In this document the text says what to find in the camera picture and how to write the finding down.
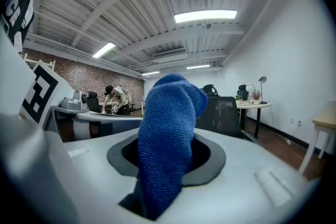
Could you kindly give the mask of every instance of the ceiling light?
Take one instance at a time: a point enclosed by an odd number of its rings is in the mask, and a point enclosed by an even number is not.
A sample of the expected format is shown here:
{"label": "ceiling light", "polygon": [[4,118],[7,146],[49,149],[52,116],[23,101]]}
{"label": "ceiling light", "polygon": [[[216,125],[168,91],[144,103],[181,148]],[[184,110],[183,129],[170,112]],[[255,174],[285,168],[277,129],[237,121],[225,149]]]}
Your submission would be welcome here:
{"label": "ceiling light", "polygon": [[159,71],[155,71],[155,72],[145,73],[145,74],[141,74],[141,75],[148,76],[148,75],[158,74],[158,73],[160,73],[160,72]]}
{"label": "ceiling light", "polygon": [[103,54],[105,54],[106,52],[108,52],[110,49],[112,49],[113,47],[115,47],[115,44],[108,43],[104,47],[102,47],[98,52],[96,52],[93,55],[93,57],[99,58],[100,56],[102,56]]}
{"label": "ceiling light", "polygon": [[176,23],[183,23],[190,20],[206,20],[206,19],[234,19],[237,12],[235,10],[199,10],[198,12],[187,12],[176,14]]}
{"label": "ceiling light", "polygon": [[202,67],[209,67],[209,66],[210,66],[210,65],[193,66],[193,67],[187,67],[187,69],[202,68]]}

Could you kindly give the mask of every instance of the blue towel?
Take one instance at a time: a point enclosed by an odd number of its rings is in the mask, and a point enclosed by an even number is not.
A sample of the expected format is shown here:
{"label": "blue towel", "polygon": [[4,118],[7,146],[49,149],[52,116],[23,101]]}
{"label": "blue towel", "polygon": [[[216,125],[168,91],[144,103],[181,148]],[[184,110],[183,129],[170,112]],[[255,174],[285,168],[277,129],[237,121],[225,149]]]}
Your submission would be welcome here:
{"label": "blue towel", "polygon": [[178,73],[158,80],[147,96],[138,160],[149,219],[156,219],[181,191],[182,177],[192,168],[196,118],[206,104],[205,93]]}

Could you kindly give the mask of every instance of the floor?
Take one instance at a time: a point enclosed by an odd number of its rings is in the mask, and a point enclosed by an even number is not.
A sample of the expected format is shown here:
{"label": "floor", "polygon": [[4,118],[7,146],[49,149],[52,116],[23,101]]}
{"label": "floor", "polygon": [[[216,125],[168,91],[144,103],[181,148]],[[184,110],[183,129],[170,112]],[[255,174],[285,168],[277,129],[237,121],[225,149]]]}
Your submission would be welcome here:
{"label": "floor", "polygon": [[[254,122],[246,121],[245,128],[247,132],[254,133],[255,126],[256,124]],[[288,145],[284,137],[263,126],[260,126],[258,140],[268,151],[272,152],[295,169],[299,169],[307,151],[305,148],[295,143]],[[313,154],[303,175],[307,180],[320,177],[323,174],[325,166],[326,161],[319,159],[316,154]]]}

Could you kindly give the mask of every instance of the black desk lamp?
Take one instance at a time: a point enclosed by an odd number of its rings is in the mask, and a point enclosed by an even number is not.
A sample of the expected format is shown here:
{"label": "black desk lamp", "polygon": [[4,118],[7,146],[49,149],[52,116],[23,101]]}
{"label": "black desk lamp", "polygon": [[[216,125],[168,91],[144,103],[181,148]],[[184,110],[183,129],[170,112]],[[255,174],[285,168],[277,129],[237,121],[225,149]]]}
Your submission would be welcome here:
{"label": "black desk lamp", "polygon": [[260,87],[261,87],[261,103],[260,103],[260,104],[267,104],[267,102],[264,102],[264,101],[263,101],[263,95],[262,95],[262,94],[263,94],[263,93],[262,93],[262,92],[263,92],[263,91],[262,91],[262,90],[263,90],[263,89],[262,89],[262,88],[263,88],[263,85],[262,85],[262,84],[265,83],[266,81],[267,81],[267,78],[266,78],[265,76],[262,76],[262,77],[259,79]]}

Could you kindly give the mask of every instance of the potted plant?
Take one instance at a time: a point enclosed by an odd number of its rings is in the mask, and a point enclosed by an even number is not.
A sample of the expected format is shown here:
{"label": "potted plant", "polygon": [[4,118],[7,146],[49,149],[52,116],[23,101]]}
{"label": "potted plant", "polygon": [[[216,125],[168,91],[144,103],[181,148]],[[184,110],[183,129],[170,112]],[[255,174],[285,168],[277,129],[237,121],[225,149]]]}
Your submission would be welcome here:
{"label": "potted plant", "polygon": [[253,99],[253,104],[260,104],[261,92],[259,90],[256,91],[256,89],[254,89],[251,93],[251,97]]}
{"label": "potted plant", "polygon": [[236,99],[236,105],[239,105],[240,104],[240,101],[243,99],[240,95],[236,95],[235,96],[235,99]]}

